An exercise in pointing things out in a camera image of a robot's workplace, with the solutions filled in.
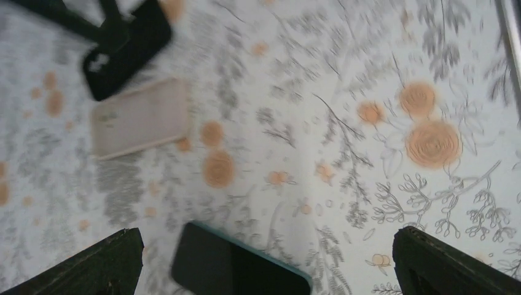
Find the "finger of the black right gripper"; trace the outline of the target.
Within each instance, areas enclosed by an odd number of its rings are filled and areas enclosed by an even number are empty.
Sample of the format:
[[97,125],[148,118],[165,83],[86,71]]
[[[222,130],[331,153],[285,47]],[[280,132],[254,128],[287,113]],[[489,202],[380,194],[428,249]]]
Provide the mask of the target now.
[[101,26],[96,26],[68,9],[63,1],[13,0],[12,3],[95,42],[102,51],[117,51],[130,38],[127,23],[123,20],[117,3],[112,0],[98,2],[105,16]]

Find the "teal edged black smartphone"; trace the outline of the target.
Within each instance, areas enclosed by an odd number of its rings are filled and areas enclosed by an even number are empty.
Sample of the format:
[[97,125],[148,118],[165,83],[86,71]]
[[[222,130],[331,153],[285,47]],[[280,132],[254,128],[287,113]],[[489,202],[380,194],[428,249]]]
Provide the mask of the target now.
[[313,289],[297,267],[198,221],[184,224],[170,276],[193,294],[310,295]]

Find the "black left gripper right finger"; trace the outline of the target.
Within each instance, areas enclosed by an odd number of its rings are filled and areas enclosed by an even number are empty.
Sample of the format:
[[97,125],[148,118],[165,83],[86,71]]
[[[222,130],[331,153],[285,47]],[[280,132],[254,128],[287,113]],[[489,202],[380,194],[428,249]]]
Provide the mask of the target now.
[[520,281],[407,226],[393,239],[402,294],[520,294]]

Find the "floral patterned table mat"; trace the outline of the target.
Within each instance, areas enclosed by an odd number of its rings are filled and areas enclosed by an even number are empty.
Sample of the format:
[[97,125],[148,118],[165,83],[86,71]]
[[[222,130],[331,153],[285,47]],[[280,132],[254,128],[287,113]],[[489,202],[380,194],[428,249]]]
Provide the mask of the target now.
[[1,2],[1,289],[120,229],[137,294],[193,219],[308,274],[400,294],[415,226],[520,278],[517,80],[496,1],[162,1],[174,41],[129,83],[189,86],[189,132],[98,160],[90,45]]

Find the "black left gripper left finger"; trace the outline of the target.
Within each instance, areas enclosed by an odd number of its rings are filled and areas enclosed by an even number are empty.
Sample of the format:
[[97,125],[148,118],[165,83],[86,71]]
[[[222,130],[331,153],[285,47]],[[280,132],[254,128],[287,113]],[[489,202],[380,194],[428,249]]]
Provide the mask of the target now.
[[122,229],[3,294],[134,294],[143,268],[140,230]]

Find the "aluminium frame rail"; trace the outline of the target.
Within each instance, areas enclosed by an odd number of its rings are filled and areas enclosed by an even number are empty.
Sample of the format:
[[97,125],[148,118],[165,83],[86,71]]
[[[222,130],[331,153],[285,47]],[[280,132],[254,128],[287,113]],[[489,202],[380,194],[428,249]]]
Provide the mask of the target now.
[[520,1],[500,0],[498,3],[509,39],[515,75],[520,86]]

